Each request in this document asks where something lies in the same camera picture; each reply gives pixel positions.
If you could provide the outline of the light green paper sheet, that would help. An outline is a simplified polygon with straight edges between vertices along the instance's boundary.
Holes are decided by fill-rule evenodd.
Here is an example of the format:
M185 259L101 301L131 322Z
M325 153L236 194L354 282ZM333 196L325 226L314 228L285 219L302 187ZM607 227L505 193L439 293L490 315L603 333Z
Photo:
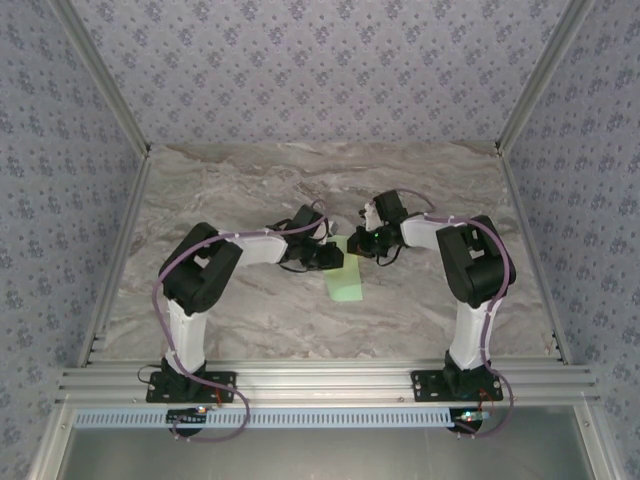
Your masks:
M359 257L347 251L347 236L332 238L343 253L343 266L324 272L324 281L329 297L334 302L356 302L363 300Z

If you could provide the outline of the grey metal sheet panel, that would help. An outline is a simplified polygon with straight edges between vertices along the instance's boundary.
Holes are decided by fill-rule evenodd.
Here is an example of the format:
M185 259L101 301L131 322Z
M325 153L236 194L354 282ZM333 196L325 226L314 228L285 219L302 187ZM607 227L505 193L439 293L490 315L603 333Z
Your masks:
M56 480L596 480L574 414L523 408L486 439L445 428L250 429L177 442L165 429L81 428Z

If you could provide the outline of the small adapter circuit board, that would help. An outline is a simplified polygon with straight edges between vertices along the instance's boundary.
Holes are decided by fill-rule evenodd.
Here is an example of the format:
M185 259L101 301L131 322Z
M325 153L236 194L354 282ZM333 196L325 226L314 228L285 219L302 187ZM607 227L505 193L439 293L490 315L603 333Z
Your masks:
M449 430L468 435L477 433L483 423L492 416L492 411L482 409L452 408L449 412L453 422Z
M189 427L204 425L207 421L207 410L198 408L169 409L165 415L165 423L170 426L187 425Z

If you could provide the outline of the aluminium mounting rail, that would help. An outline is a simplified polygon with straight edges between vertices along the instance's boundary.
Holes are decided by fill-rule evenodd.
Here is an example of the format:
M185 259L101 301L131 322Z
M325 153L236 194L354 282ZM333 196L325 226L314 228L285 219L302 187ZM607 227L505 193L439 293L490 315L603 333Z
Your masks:
M597 403L601 394L586 366L549 358L503 358L494 366L510 382L518 406ZM237 387L255 407L400 406L414 401L411 372L439 370L429 360L238 360L212 361L213 371L233 371ZM129 406L144 403L138 364L97 362L63 371L56 403Z

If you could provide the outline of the aluminium table side rail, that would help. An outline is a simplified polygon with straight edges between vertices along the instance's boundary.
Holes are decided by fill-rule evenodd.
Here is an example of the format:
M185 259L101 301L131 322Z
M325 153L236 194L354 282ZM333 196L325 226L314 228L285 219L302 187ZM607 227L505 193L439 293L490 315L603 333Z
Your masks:
M550 325L556 351L555 356L565 365L573 364L574 361L570 352L569 344L567 342L566 335L564 333L564 329L555 306L551 289L546 279L539 252L535 244L534 235L529 225L526 211L519 195L513 171L505 155L503 155L501 152L498 152L498 158L505 185L513 204L513 208L515 210L515 215L520 227L521 235L523 237L523 243L527 251L527 256L531 265L533 276L540 292L543 310Z
M80 350L76 366L85 368L90 363L90 356L96 338L103 332L111 315L114 302L119 291L120 280L129 255L132 235L140 211L145 192L151 162L150 154L145 152L140 160L133 185L129 193L120 230L116 236L114 248L107 265L104 281L99 290L95 308L89 321L88 329Z

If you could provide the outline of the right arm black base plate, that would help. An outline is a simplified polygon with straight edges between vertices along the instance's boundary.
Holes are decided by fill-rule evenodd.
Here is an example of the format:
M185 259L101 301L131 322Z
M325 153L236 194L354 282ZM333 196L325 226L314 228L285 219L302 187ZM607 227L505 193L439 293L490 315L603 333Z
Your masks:
M416 402L502 401L504 394L498 377L485 368L468 371L417 370L410 374Z

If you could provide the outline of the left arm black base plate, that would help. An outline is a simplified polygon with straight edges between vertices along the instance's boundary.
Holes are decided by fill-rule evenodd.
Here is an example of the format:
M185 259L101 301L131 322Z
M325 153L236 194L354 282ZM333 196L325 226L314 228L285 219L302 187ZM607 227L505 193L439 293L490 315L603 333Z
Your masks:
M236 387L235 372L204 371L197 374L209 384L202 384L182 374L169 371L151 373L145 401L151 404L232 403Z

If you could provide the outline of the aluminium frame post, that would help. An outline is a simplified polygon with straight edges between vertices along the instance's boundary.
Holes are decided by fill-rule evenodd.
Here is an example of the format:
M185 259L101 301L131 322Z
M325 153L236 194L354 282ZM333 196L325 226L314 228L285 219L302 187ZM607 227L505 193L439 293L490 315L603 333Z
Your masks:
M501 157L505 157L515 144L595 2L568 0L496 140L496 150Z
M70 0L47 2L134 151L139 156L146 156L146 139L75 7Z

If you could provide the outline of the aluminium frame bar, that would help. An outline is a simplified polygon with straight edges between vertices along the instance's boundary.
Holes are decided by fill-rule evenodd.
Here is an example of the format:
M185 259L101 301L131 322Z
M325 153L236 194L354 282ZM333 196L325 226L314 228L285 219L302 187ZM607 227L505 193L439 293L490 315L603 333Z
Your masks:
M627 480L604 408L583 402L574 413L595 480Z
M56 480L73 430L75 409L56 404L31 464L27 480Z

